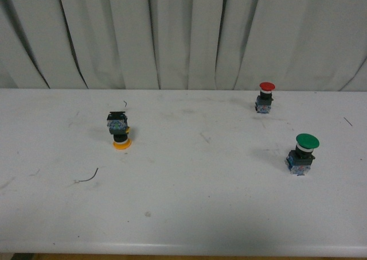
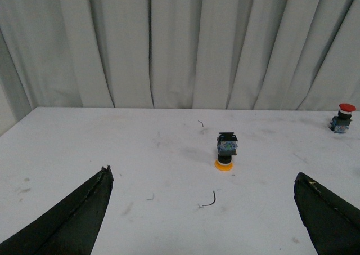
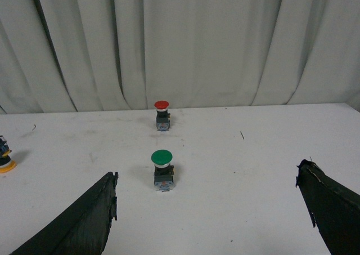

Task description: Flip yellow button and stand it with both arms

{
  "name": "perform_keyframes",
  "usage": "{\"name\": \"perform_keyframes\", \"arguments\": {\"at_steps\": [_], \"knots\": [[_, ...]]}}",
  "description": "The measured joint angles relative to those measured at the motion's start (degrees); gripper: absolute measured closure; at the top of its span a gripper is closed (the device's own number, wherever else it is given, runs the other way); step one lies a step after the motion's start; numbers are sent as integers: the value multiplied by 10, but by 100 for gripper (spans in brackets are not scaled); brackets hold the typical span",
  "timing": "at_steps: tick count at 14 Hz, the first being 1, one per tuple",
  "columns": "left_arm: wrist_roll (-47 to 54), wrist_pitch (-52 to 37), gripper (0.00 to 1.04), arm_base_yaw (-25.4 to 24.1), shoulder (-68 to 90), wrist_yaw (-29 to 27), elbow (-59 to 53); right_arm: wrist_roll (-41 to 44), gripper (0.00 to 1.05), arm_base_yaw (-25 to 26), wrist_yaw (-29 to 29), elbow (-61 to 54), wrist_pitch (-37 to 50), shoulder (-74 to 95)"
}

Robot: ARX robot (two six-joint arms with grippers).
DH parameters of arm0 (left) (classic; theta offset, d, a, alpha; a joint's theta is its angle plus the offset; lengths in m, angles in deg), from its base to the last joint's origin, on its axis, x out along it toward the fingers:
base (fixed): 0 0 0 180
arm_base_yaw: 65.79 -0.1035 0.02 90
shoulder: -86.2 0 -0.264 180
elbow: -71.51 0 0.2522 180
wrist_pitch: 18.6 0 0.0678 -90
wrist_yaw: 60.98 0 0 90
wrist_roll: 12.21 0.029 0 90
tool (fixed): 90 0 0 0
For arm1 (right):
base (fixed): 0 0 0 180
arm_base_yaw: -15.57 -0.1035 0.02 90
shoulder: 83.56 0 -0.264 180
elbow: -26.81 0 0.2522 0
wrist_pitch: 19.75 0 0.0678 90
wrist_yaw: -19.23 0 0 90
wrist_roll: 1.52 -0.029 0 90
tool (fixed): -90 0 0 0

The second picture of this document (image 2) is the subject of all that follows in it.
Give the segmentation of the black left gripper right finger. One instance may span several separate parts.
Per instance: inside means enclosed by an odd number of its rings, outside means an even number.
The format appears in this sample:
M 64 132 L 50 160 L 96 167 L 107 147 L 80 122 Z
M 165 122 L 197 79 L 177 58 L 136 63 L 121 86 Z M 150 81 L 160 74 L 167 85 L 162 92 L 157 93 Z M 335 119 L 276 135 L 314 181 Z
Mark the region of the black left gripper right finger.
M 300 218 L 318 254 L 359 254 L 359 209 L 303 172 L 294 183 Z

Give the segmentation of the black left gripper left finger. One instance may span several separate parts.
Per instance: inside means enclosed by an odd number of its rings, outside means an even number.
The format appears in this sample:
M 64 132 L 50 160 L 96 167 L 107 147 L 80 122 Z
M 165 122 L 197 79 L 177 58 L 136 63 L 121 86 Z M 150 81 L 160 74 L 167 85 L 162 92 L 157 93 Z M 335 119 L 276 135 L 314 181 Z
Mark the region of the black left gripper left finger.
M 1 254 L 91 254 L 113 188 L 110 167 L 1 243 Z

